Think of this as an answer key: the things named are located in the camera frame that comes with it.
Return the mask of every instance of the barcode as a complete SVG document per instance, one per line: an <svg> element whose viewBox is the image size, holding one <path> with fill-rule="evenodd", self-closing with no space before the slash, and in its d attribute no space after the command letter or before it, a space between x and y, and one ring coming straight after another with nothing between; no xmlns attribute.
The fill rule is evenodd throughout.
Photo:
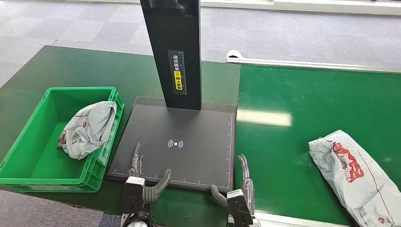
<svg viewBox="0 0 401 227"><path fill-rule="evenodd" d="M358 212L358 214L361 216L361 218L363 218L364 216L367 215L367 213L363 207L355 208L355 211Z"/></svg>

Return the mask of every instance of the yellow label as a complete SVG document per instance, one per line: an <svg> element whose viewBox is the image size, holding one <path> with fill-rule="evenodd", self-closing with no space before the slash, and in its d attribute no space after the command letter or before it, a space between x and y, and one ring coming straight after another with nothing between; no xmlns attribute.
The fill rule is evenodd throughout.
<svg viewBox="0 0 401 227"><path fill-rule="evenodd" d="M175 80L175 89L177 90L182 90L182 84L181 84L181 72L180 71L174 71L174 80Z"/></svg>

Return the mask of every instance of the gray carpet floor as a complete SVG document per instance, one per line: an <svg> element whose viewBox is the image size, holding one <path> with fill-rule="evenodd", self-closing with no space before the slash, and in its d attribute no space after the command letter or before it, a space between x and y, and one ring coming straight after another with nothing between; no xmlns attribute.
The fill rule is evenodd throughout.
<svg viewBox="0 0 401 227"><path fill-rule="evenodd" d="M201 54L401 68L401 17L201 9ZM139 5L0 0L0 87L44 45L152 54ZM0 191L0 227L111 227L118 217Z"/></svg>

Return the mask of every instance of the plastic bag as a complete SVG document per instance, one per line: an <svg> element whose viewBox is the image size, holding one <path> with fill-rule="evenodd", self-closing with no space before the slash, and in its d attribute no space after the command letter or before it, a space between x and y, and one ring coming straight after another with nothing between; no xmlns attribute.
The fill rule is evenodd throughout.
<svg viewBox="0 0 401 227"><path fill-rule="evenodd" d="M98 102L79 110L64 127L57 145L71 158L83 159L109 139L117 105Z"/></svg>
<svg viewBox="0 0 401 227"><path fill-rule="evenodd" d="M311 141L309 152L342 206L361 227L401 226L400 191L348 134L338 130Z"/></svg>

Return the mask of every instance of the black vertical pillar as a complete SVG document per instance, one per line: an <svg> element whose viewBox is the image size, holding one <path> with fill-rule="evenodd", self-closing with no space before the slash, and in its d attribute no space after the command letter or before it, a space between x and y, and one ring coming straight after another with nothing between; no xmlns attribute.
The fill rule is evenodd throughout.
<svg viewBox="0 0 401 227"><path fill-rule="evenodd" d="M199 0L140 0L167 107L201 108Z"/></svg>

